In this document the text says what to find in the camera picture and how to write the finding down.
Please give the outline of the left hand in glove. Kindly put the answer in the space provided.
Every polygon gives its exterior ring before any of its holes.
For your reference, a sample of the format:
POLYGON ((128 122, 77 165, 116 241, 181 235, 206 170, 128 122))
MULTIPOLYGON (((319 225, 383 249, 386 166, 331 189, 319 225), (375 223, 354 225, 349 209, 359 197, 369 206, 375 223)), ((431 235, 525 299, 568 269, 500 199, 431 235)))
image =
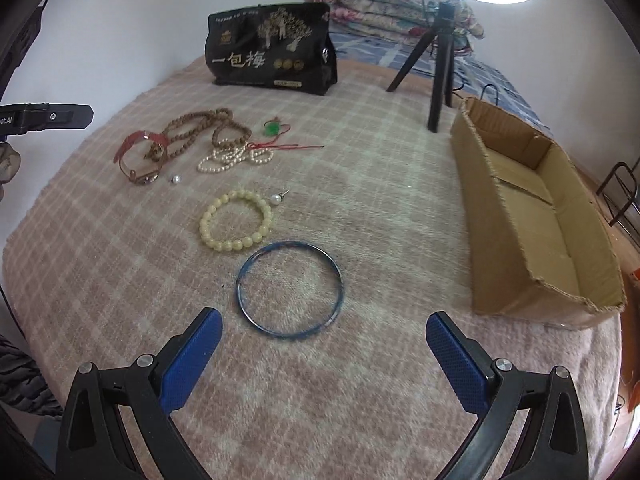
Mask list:
POLYGON ((4 197, 4 186, 11 182, 21 168, 21 154, 8 142, 0 143, 0 200, 4 197))

